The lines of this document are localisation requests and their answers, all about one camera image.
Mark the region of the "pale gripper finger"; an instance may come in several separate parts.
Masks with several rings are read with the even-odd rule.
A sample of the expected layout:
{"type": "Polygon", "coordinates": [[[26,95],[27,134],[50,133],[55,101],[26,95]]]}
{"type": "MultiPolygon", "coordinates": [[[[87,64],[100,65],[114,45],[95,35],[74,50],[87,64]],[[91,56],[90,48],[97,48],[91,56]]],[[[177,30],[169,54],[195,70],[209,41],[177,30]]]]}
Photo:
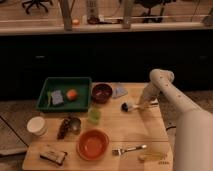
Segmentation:
{"type": "Polygon", "coordinates": [[[150,106],[150,102],[145,101],[145,102],[138,104],[138,109],[145,110],[145,109],[149,108],[149,106],[150,106]]]}

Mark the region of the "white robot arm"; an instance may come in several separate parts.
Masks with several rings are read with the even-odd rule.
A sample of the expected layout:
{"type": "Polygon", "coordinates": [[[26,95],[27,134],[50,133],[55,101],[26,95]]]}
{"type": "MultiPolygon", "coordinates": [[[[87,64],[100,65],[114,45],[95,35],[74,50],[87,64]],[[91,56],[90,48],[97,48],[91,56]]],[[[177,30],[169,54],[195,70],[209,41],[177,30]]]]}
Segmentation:
{"type": "Polygon", "coordinates": [[[149,78],[140,96],[139,109],[146,109],[162,92],[179,112],[173,171],[213,171],[213,114],[172,84],[172,71],[153,69],[149,78]]]}

